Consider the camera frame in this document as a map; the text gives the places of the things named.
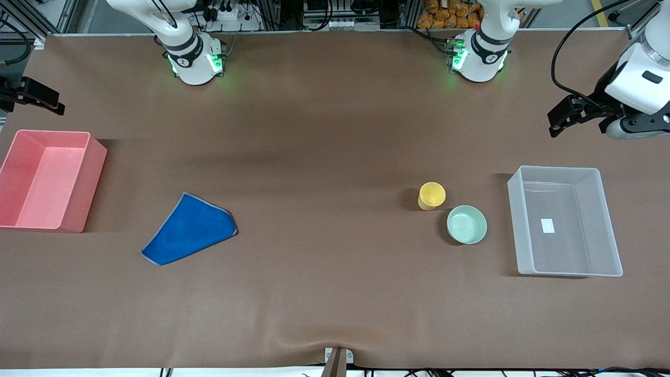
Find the yellow cup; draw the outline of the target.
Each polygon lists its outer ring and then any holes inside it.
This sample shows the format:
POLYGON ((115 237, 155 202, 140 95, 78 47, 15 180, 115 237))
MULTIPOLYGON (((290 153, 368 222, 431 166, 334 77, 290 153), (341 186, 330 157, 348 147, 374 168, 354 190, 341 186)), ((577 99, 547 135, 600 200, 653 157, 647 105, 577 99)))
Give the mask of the yellow cup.
POLYGON ((422 210, 433 210, 440 207, 446 199, 446 191, 438 182, 426 182, 419 189, 417 205, 422 210))

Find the clear plastic bin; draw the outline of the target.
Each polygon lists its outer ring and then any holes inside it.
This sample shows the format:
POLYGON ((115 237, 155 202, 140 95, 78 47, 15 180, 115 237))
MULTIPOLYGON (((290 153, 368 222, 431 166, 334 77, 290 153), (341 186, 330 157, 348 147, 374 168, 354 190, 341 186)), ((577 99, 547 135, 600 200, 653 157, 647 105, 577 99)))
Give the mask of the clear plastic bin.
POLYGON ((598 169, 522 165, 507 183, 520 274, 622 277, 598 169), (544 234, 542 218, 555 233, 544 234))

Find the brown table mat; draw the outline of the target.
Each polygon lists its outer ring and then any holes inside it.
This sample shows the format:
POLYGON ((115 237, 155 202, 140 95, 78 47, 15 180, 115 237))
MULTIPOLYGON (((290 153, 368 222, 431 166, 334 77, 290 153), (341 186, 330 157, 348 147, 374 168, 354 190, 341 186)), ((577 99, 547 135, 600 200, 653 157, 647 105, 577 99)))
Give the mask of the brown table mat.
POLYGON ((238 36, 204 86, 151 37, 50 37, 25 73, 108 157, 82 234, 0 229, 0 370, 305 365, 325 348, 388 369, 670 369, 670 137, 548 132, 560 31, 517 33, 474 84, 411 32, 238 36), (600 170, 620 278, 521 276, 507 182, 520 165, 600 170), (445 202, 417 205, 438 182, 445 202), (238 234, 167 265, 140 250, 182 193, 238 234), (464 245, 450 210, 478 208, 464 245))

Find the pile of orange objects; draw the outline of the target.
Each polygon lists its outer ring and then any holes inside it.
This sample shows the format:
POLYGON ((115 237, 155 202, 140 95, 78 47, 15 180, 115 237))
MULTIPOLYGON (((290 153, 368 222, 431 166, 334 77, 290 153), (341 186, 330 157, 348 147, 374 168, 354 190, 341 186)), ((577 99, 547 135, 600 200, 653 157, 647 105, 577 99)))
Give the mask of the pile of orange objects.
POLYGON ((478 28, 484 8, 476 0, 423 0, 417 29, 478 28))

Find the aluminium frame profile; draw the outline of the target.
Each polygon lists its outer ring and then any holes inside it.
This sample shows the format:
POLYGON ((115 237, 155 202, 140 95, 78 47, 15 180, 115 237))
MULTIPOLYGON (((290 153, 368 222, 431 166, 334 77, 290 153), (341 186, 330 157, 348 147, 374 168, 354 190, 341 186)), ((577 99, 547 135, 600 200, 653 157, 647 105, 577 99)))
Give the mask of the aluminium frame profile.
POLYGON ((85 0, 0 0, 0 38, 43 44, 70 31, 85 0))
POLYGON ((626 23, 629 40, 633 40, 644 30, 655 15, 660 12, 663 0, 635 0, 629 5, 623 14, 630 16, 630 22, 626 23))

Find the pink plastic bin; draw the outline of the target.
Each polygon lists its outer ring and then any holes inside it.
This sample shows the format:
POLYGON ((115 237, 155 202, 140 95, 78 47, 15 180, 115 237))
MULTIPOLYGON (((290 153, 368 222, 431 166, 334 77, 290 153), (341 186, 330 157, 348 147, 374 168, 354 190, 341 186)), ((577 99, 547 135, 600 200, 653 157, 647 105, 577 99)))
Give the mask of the pink plastic bin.
POLYGON ((106 157, 88 132, 17 131, 0 167, 0 229, 83 232, 106 157))

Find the mint green bowl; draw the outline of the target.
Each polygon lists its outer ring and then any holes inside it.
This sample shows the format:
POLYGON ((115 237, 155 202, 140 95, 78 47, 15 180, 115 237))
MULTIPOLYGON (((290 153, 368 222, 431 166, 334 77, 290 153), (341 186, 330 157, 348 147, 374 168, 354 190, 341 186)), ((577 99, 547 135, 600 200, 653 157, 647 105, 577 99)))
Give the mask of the mint green bowl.
POLYGON ((488 224, 484 214, 475 207, 460 205, 450 210, 446 229, 452 239, 464 245, 473 245, 484 239, 488 224))

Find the white power strip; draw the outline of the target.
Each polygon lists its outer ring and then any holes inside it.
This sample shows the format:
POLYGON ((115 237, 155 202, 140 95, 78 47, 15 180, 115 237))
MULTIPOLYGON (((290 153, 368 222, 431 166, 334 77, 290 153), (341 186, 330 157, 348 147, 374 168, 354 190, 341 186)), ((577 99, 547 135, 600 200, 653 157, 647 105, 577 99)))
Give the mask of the white power strip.
POLYGON ((265 22, 256 5, 237 3, 232 11, 209 7, 199 15, 207 32, 265 31, 265 22))

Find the blue cloth with grey hem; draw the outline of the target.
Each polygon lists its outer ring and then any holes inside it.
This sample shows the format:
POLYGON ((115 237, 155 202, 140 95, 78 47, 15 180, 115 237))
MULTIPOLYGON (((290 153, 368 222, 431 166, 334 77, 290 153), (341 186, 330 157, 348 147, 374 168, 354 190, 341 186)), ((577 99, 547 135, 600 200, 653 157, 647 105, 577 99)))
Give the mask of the blue cloth with grey hem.
POLYGON ((237 234, 238 227, 230 212, 184 192, 140 254, 161 267, 237 234))

